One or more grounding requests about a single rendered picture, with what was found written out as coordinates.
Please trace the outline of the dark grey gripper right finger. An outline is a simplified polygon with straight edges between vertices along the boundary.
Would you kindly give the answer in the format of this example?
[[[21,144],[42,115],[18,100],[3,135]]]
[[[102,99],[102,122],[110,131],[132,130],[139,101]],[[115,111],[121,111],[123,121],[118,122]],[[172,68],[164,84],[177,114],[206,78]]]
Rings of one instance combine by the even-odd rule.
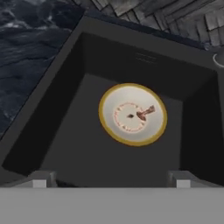
[[[167,186],[174,188],[219,187],[219,185],[197,178],[189,171],[168,171]]]

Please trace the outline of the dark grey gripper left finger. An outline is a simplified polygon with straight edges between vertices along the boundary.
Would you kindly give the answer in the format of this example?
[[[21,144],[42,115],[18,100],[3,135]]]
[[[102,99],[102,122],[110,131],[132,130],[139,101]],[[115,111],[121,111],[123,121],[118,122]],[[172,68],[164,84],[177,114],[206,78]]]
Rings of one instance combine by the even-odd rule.
[[[27,178],[22,178],[8,184],[8,187],[51,188],[57,187],[54,171],[34,171]]]

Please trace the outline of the black kitchen sink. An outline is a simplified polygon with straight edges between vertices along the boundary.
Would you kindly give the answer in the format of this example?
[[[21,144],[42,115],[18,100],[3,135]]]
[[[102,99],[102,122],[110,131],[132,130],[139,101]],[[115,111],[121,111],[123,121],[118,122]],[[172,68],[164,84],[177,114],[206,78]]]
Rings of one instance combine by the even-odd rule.
[[[100,99],[125,82],[152,89],[164,102],[168,123],[155,143],[119,143],[100,124]],[[0,165],[23,176],[54,171],[72,186],[162,187],[175,170],[224,186],[211,54],[83,17],[0,141]]]

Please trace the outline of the brown mushroom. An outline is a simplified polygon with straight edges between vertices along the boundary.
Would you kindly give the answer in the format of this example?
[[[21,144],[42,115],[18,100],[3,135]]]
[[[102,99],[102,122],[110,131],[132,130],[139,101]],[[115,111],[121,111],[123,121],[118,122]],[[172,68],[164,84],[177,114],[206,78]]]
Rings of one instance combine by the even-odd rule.
[[[136,115],[139,119],[141,119],[142,121],[146,120],[146,116],[152,112],[155,111],[155,107],[154,106],[150,106],[149,108],[147,108],[145,111],[137,111]]]

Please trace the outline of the white bowl with yellow rim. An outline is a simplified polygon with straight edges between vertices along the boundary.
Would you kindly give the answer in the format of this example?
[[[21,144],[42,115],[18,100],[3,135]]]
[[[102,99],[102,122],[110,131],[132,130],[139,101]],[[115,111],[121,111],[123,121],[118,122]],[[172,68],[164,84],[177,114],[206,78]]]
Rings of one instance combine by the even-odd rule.
[[[137,111],[150,106],[155,111],[142,121]],[[161,98],[151,89],[123,83],[109,88],[102,96],[98,116],[101,126],[117,142],[129,146],[145,146],[157,141],[164,133],[168,121],[167,110]]]

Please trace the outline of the silver sink faucet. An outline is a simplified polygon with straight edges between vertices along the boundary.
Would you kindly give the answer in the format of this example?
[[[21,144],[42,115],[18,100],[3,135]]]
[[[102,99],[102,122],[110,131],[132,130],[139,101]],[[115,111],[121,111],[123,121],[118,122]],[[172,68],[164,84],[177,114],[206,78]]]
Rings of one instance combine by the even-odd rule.
[[[220,68],[224,68],[224,59],[222,59],[217,53],[213,56],[213,63]]]

